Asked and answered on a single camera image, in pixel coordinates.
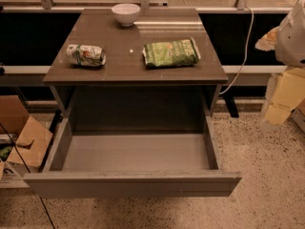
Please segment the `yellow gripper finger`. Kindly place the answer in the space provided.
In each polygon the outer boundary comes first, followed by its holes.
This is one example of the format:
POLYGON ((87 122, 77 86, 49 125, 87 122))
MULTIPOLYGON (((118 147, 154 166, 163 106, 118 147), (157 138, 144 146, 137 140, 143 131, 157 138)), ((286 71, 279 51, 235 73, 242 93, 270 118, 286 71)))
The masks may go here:
POLYGON ((277 31, 278 27, 268 31, 255 43, 255 47, 264 52, 273 51, 275 49, 277 31))
POLYGON ((273 74, 267 84, 261 110, 263 127, 279 127, 305 99, 305 70, 292 68, 273 74))

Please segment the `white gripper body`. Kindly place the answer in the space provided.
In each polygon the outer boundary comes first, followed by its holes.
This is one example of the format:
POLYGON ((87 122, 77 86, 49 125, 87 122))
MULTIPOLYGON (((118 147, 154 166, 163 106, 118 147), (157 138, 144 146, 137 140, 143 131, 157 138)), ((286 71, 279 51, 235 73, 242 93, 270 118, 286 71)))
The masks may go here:
POLYGON ((280 23, 275 58, 287 66, 305 67, 305 0, 298 0, 280 23))

